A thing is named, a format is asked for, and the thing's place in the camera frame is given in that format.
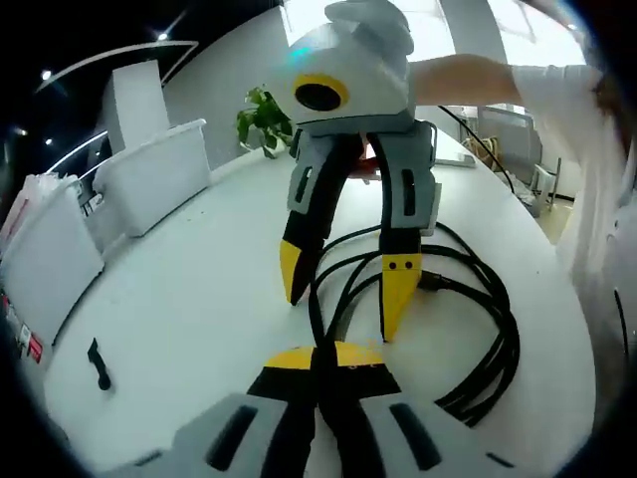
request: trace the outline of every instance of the red label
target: red label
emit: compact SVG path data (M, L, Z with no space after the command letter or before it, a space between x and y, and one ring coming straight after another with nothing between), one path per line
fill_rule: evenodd
M38 342L33 334L31 334L31 339L29 340L29 354L36 363L40 363L42 359L42 344Z

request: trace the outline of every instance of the white cloth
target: white cloth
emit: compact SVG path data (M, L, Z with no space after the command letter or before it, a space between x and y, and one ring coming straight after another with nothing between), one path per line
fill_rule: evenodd
M606 366L608 360L600 364L598 358L614 347L611 343L621 344L615 290L629 335L637 328L637 295L631 290L637 283L634 147L626 157L614 118L597 106L592 91L601 78L597 70L588 66L512 68L541 141L581 167L581 190L557 255L571 275L588 322L597 376L615 375L617 366Z

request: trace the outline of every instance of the round table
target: round table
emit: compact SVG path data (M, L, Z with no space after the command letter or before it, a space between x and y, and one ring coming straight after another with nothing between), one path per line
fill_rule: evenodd
M457 153L468 151L441 131L438 156ZM51 416L90 467L106 470L169 448L175 430L227 393L245 391L272 355L314 343L307 302L287 304L280 273L293 167L287 155L268 160L255 151L215 171L210 188L121 247L78 303L45 392ZM533 473L554 472L593 420L593 358L577 297L537 224L481 163L433 172L442 183L439 221L500 275L520 329L517 375L477 436ZM379 223L380 211L380 182L349 180L331 239ZM441 231L425 241L454 244ZM377 235L369 235L336 248L324 264L375 248ZM423 266L479 286L448 258L426 257ZM379 267L372 263L368 273ZM350 271L325 281L327 317ZM364 294L349 342L381 344L377 300L377 292ZM495 333L469 299L418 292L395 342L382 347L403 391L431 401L461 381ZM109 392L98 389L87 360L93 338L113 380ZM307 476L340 476L333 436L320 419Z

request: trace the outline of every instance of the ceiling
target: ceiling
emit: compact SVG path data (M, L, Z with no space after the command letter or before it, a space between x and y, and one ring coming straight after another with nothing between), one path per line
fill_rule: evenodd
M124 54L62 77L34 94L41 74L53 74L93 55L129 45L170 40L199 42L196 55L242 23L280 0L66 0L3 4L3 68L0 75L0 135L14 147L24 173L43 172L95 133L104 87L110 72L131 63L156 59L166 73L185 47ZM16 128L26 136L16 134ZM45 145L45 140L53 142Z

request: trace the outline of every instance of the potted plant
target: potted plant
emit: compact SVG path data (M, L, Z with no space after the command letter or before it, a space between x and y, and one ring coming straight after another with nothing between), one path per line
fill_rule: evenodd
M275 158L278 141L286 146L292 143L292 122L279 109L277 102L269 92L256 87L248 92L246 103L253 106L237 113L237 136L239 143L252 150L248 141L250 129L259 133L259 143L263 153L269 159Z

